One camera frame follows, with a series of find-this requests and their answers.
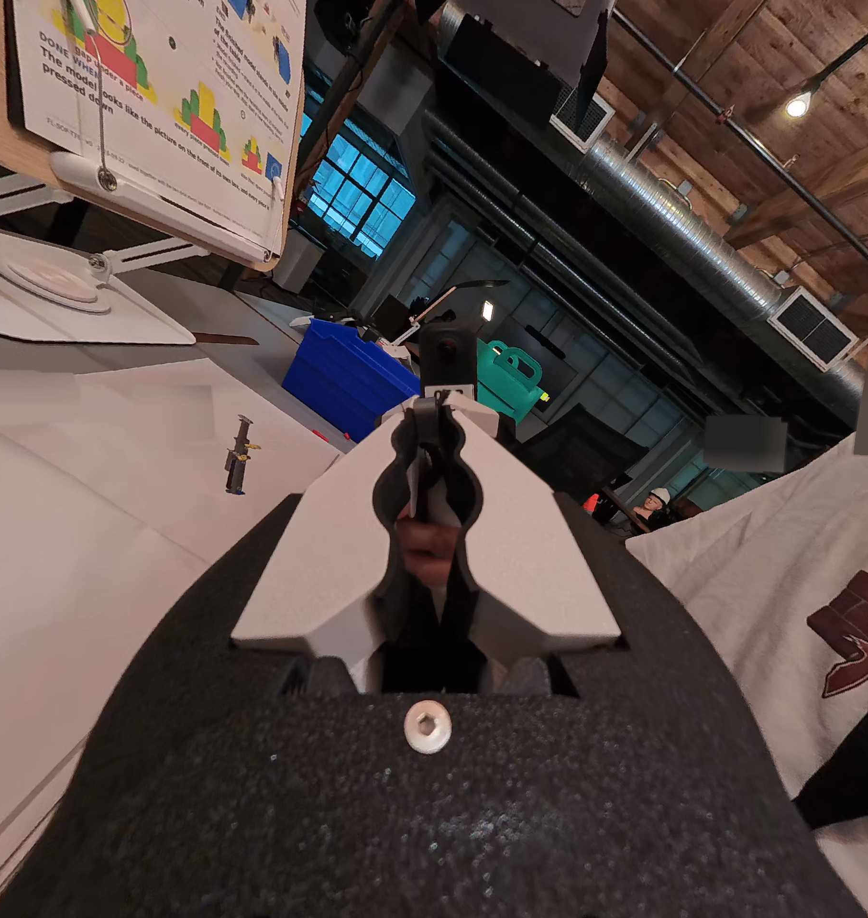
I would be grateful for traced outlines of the silver air duct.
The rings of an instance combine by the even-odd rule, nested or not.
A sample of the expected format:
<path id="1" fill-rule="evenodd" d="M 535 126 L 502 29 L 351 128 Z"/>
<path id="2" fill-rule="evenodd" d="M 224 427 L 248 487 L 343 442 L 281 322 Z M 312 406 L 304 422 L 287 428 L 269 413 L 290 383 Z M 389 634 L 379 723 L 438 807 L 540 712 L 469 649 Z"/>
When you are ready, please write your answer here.
<path id="1" fill-rule="evenodd" d="M 802 384 L 838 418 L 855 428 L 864 368 L 853 355 L 822 372 L 768 324 L 785 295 L 770 277 L 746 262 L 676 192 L 602 137 L 584 156 L 584 189 L 649 247 L 692 289 Z"/>

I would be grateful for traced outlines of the white vent grille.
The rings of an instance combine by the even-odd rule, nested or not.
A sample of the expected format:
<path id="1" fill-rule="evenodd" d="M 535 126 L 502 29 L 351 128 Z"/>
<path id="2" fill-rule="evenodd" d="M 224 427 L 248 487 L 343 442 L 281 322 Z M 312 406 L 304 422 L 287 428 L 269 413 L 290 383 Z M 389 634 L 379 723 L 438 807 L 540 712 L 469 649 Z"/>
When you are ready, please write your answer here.
<path id="1" fill-rule="evenodd" d="M 817 297 L 802 286 L 784 293 L 767 321 L 796 350 L 824 373 L 852 355 L 860 339 Z"/>
<path id="2" fill-rule="evenodd" d="M 595 94 L 580 117 L 577 114 L 577 100 L 577 88 L 561 82 L 549 124 L 578 152 L 587 154 L 605 132 L 615 115 L 615 109 L 599 94 Z"/>

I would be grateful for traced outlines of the white pedestal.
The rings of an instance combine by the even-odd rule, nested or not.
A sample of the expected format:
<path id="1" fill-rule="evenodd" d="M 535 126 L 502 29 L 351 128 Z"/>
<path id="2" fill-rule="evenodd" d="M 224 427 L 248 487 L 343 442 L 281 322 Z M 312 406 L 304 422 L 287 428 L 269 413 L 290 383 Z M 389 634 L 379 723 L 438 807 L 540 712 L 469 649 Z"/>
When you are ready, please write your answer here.
<path id="1" fill-rule="evenodd" d="M 325 247 L 291 227 L 287 232 L 283 253 L 272 269 L 271 278 L 280 288 L 299 294 L 324 254 Z"/>

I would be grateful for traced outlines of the teal object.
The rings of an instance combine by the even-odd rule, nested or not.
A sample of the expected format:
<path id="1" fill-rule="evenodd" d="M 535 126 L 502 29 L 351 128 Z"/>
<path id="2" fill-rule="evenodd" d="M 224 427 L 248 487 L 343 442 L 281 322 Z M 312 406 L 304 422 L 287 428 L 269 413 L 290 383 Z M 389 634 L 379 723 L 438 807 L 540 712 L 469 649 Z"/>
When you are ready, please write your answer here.
<path id="1" fill-rule="evenodd" d="M 540 387 L 542 367 L 534 358 L 499 340 L 477 340 L 477 399 L 486 407 L 522 422 L 539 403 L 549 401 Z"/>

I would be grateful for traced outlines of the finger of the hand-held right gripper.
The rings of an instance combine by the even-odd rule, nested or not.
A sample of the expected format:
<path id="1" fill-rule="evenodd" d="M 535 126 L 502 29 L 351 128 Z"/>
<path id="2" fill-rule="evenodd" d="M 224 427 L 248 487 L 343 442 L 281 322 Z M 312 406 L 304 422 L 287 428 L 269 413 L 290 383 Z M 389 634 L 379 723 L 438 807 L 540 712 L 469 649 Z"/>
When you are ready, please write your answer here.
<path id="1" fill-rule="evenodd" d="M 417 425 L 413 415 L 414 399 L 390 409 L 382 421 L 391 421 L 390 445 L 394 448 L 397 465 L 405 492 L 405 507 L 400 518 L 425 519 L 426 498 L 423 495 L 426 474 L 426 451 L 419 444 Z"/>
<path id="2" fill-rule="evenodd" d="M 469 529 L 481 515 L 483 484 L 464 452 L 477 428 L 493 439 L 499 415 L 468 397 L 439 397 L 435 401 L 433 441 L 427 444 L 427 522 Z"/>

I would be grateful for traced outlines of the dark grey lego connector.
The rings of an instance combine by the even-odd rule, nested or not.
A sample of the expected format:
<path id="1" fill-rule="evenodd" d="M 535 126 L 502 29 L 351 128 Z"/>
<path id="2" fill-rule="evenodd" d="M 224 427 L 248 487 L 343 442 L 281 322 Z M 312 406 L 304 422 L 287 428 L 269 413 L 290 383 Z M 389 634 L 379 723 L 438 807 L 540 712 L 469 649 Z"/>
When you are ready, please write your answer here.
<path id="1" fill-rule="evenodd" d="M 442 425 L 444 403 L 449 395 L 448 389 L 437 389 L 432 396 L 411 399 L 406 407 L 406 412 L 412 416 L 417 451 L 425 453 L 432 465 L 445 458 Z"/>

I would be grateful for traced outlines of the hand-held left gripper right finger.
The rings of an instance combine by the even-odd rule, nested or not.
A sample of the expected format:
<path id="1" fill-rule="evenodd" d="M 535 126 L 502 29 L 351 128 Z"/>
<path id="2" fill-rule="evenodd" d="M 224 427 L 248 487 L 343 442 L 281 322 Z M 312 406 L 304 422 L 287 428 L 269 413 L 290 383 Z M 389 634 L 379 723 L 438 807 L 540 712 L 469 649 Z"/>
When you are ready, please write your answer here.
<path id="1" fill-rule="evenodd" d="M 442 522 L 458 522 L 442 625 L 485 657 L 500 690 L 522 660 L 612 647 L 621 637 L 573 531 L 589 522 L 458 408 L 443 409 Z"/>

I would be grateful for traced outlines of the mannequin head with hard hat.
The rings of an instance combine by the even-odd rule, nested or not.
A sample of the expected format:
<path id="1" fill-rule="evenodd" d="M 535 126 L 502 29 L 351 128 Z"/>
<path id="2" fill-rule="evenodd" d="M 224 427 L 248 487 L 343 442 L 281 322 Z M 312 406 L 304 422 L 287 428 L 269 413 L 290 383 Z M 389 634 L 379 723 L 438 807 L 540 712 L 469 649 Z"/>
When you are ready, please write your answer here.
<path id="1" fill-rule="evenodd" d="M 636 506 L 633 512 L 650 532 L 654 532 L 673 522 L 678 522 L 672 509 L 669 509 L 669 505 L 670 491 L 662 487 L 652 488 L 644 502 Z"/>

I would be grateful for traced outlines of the printed instruction sheet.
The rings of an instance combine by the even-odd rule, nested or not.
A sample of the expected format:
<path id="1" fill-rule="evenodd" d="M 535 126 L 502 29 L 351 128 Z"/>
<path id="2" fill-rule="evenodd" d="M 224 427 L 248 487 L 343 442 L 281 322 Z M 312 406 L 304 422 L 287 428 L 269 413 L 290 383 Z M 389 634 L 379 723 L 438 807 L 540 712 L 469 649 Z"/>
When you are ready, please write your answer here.
<path id="1" fill-rule="evenodd" d="M 283 251 L 303 1 L 11 3 L 26 130 L 55 178 L 242 262 Z"/>

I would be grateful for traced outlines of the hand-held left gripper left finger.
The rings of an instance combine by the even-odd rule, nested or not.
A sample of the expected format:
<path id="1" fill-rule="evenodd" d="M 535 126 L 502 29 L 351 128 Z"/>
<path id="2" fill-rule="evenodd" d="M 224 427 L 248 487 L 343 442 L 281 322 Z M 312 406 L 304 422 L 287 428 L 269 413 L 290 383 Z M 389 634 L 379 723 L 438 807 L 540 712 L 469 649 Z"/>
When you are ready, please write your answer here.
<path id="1" fill-rule="evenodd" d="M 233 628 L 235 645 L 337 657 L 359 691 L 378 687 L 371 658 L 383 632 L 371 594 L 389 565 L 390 535 L 372 498 L 395 459 L 391 424 L 383 421 L 302 495 Z"/>

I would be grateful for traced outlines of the blue plastic bin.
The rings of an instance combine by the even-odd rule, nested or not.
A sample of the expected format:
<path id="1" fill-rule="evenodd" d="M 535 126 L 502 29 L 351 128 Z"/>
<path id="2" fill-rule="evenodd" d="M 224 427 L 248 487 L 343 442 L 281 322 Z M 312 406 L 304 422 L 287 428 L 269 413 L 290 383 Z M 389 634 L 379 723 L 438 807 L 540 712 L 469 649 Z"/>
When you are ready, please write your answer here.
<path id="1" fill-rule="evenodd" d="M 351 327 L 312 318 L 283 387 L 354 442 L 392 408 L 421 395 L 420 379 Z"/>

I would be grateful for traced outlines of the lego instruction booklet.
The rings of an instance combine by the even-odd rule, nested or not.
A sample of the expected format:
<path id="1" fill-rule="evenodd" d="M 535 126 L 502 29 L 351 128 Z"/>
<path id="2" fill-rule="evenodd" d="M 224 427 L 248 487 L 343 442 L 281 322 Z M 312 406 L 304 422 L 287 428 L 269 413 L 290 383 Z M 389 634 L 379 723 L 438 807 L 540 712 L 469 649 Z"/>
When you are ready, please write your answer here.
<path id="1" fill-rule="evenodd" d="M 338 455 L 210 360 L 0 370 L 0 889 L 139 647 Z"/>

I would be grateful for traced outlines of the person's right hand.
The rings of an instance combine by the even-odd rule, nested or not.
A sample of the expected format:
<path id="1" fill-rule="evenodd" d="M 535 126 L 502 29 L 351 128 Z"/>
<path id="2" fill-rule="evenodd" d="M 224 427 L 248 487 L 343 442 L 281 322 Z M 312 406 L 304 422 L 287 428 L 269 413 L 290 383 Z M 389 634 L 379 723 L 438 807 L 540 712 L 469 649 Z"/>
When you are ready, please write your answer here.
<path id="1" fill-rule="evenodd" d="M 429 590 L 444 589 L 461 528 L 458 525 L 423 522 L 406 505 L 395 522 L 405 568 Z"/>

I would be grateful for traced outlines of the wooden post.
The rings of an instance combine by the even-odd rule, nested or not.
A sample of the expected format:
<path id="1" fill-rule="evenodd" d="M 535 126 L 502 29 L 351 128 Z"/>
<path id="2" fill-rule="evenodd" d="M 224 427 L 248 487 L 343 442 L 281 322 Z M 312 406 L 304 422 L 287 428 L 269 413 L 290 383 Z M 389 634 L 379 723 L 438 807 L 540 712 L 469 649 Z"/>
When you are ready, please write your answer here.
<path id="1" fill-rule="evenodd" d="M 376 1 L 369 16 L 361 23 L 358 39 L 348 51 L 345 62 L 324 101 L 300 142 L 293 193 L 302 195 L 326 153 L 355 107 L 366 78 L 380 60 L 382 52 L 399 29 L 409 3 Z"/>

